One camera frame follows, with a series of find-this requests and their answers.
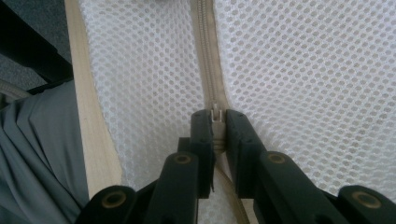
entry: round joint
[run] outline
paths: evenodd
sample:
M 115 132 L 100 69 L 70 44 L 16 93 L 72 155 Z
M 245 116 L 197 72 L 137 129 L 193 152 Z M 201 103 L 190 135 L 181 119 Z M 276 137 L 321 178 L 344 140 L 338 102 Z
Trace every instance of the round joint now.
M 285 161 L 286 161 L 286 159 L 282 155 L 275 154 L 275 153 L 269 154 L 268 159 L 271 162 L 277 163 L 277 164 L 285 163 Z
M 116 208 L 126 201 L 126 194 L 122 190 L 117 190 L 108 193 L 102 199 L 102 206 L 104 208 Z
M 187 156 L 187 155 L 178 155 L 175 156 L 175 162 L 179 163 L 179 164 L 187 164 L 191 162 L 191 157 Z
M 352 193 L 352 198 L 361 205 L 368 208 L 380 208 L 381 202 L 373 195 L 364 191 L 355 191 Z

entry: gray carpet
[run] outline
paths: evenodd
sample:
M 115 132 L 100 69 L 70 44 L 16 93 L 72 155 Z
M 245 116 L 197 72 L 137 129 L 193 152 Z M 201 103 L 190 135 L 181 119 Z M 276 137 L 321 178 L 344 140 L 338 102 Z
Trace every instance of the gray carpet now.
M 3 0 L 26 23 L 49 41 L 71 62 L 64 0 Z M 46 82 L 32 69 L 22 67 L 0 54 L 0 78 L 24 90 Z

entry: gray pants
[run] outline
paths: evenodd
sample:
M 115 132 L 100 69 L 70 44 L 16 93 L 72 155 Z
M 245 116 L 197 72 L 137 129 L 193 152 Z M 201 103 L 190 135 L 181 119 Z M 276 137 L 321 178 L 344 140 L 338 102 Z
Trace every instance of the gray pants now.
M 0 111 L 0 223 L 73 223 L 89 201 L 74 82 Z

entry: mesh laundry bag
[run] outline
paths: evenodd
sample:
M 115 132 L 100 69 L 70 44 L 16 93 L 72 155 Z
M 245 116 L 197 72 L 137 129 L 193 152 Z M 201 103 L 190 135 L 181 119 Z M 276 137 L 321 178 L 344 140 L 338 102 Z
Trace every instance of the mesh laundry bag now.
M 190 115 L 205 107 L 189 1 L 80 0 L 92 73 L 123 171 L 158 178 Z M 394 1 L 215 1 L 228 104 L 267 149 L 321 189 L 361 184 L 396 201 Z M 233 223 L 225 188 L 201 223 Z M 247 202 L 251 212 L 251 202 Z

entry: zipper pull tab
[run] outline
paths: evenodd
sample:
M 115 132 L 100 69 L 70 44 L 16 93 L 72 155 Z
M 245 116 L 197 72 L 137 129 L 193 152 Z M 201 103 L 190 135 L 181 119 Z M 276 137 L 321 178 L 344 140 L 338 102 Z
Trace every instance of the zipper pull tab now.
M 210 110 L 210 117 L 212 119 L 213 149 L 215 154 L 219 155 L 225 151 L 226 124 L 224 113 L 217 103 L 213 104 L 212 110 Z

